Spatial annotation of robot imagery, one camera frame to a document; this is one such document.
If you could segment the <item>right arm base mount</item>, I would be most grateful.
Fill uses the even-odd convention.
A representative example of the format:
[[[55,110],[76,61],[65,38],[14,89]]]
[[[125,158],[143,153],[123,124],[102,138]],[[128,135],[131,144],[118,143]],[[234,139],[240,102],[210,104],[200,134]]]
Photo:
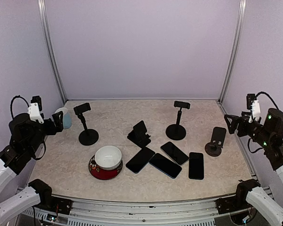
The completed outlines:
[[[261,187],[260,183],[255,179],[240,181],[237,185],[234,196],[219,198],[216,200],[218,214],[226,214],[250,208],[251,205],[246,202],[248,192],[255,187]]]

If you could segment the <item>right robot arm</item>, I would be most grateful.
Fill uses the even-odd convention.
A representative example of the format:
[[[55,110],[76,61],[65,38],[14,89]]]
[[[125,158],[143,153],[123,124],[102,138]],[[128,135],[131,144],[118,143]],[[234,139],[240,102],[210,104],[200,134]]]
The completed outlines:
[[[283,184],[283,112],[275,108],[268,109],[264,124],[249,122],[249,118],[248,115],[224,116],[230,134],[249,136],[263,149],[264,156]],[[270,225],[283,226],[283,208],[254,179],[240,182],[232,198],[232,205],[236,209],[242,209],[246,204],[254,207]]]

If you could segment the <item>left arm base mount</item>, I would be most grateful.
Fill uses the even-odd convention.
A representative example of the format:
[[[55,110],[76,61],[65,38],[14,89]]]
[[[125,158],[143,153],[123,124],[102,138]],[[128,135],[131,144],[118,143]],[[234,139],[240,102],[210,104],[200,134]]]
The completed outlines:
[[[28,183],[29,187],[32,187],[39,195],[41,202],[35,207],[55,212],[56,214],[69,215],[72,207],[72,201],[70,199],[59,198],[52,195],[52,188],[40,179],[35,179]]]

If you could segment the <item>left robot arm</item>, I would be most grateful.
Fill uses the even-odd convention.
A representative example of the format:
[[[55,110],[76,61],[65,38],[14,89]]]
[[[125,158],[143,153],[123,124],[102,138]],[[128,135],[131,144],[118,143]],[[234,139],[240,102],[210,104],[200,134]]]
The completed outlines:
[[[11,139],[0,152],[0,193],[3,188],[24,169],[30,160],[38,161],[36,152],[45,144],[46,136],[53,136],[63,130],[63,112],[53,114],[43,123],[30,119],[28,113],[21,113],[9,123]],[[0,226],[35,205],[53,209],[57,202],[51,187],[35,179],[20,193],[0,203]]]

